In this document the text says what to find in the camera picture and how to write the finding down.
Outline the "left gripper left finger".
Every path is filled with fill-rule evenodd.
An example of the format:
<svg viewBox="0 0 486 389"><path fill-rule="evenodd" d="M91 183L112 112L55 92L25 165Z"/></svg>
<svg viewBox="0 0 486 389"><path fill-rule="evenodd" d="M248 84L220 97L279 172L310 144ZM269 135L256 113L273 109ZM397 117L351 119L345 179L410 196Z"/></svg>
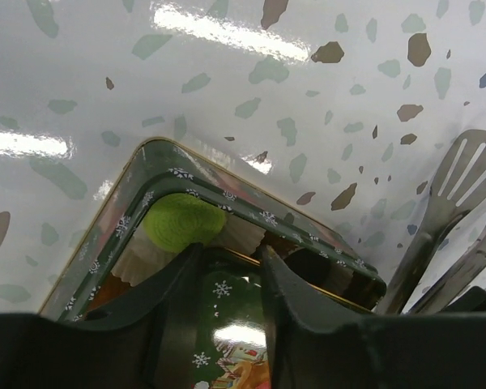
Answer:
<svg viewBox="0 0 486 389"><path fill-rule="evenodd" d="M203 246L76 322L0 314L0 388L187 388Z"/></svg>

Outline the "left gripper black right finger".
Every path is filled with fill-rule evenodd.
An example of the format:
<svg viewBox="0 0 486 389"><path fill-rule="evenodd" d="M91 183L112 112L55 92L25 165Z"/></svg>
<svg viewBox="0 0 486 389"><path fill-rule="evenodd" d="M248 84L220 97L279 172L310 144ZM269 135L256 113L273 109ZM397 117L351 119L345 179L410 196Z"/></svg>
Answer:
<svg viewBox="0 0 486 389"><path fill-rule="evenodd" d="M260 255L273 388L486 388L486 313L358 313Z"/></svg>

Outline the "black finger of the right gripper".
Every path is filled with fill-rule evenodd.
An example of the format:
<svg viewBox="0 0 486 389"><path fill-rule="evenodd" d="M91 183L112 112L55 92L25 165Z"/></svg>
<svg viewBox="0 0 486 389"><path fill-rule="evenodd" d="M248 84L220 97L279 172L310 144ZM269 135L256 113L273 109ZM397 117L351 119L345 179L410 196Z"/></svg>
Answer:
<svg viewBox="0 0 486 389"><path fill-rule="evenodd" d="M442 313L486 313L486 290L479 286L468 289Z"/></svg>

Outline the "black round cookie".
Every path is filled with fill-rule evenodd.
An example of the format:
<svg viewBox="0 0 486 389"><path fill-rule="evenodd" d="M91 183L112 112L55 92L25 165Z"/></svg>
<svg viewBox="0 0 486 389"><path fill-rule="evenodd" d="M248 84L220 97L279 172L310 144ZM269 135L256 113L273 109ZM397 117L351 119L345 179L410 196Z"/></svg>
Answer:
<svg viewBox="0 0 486 389"><path fill-rule="evenodd" d="M300 278L324 288L329 285L331 276L331 261L319 253L301 248L289 254L284 262Z"/></svg>

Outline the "gold tin lid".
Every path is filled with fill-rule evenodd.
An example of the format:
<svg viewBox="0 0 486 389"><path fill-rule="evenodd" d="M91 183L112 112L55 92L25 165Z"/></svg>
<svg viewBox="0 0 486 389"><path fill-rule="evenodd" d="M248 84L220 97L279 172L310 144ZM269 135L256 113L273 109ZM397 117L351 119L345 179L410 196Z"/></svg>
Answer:
<svg viewBox="0 0 486 389"><path fill-rule="evenodd" d="M202 251L198 325L191 388L371 388L360 356L345 357L352 342L321 343L286 356L272 374L266 346L258 260L228 249Z"/></svg>

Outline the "metal tongs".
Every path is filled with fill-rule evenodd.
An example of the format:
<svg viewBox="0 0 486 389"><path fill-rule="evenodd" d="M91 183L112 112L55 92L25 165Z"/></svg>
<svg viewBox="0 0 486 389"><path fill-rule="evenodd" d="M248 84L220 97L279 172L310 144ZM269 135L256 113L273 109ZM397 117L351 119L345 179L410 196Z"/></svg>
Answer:
<svg viewBox="0 0 486 389"><path fill-rule="evenodd" d="M377 305L377 313L402 311L439 245L485 199L486 130L465 130L437 168L420 227Z"/></svg>

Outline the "green round cookie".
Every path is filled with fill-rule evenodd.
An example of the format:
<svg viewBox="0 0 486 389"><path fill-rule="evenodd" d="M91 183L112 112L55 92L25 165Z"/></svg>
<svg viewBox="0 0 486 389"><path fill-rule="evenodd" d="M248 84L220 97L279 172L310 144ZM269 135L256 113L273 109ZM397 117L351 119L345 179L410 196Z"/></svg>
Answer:
<svg viewBox="0 0 486 389"><path fill-rule="evenodd" d="M150 207L142 226L158 247L182 252L190 244L209 244L225 223L225 211L190 194L174 193Z"/></svg>

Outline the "gold cookie tin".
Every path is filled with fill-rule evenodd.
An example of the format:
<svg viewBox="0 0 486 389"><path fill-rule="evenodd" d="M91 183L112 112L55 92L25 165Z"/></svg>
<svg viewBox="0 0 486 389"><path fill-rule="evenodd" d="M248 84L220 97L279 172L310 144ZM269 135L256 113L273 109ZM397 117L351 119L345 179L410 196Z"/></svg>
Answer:
<svg viewBox="0 0 486 389"><path fill-rule="evenodd" d="M335 266L333 294L371 309L386 292L338 233L177 143L153 139L130 158L41 313L75 320L108 275L138 284L195 242L250 256L266 234Z"/></svg>

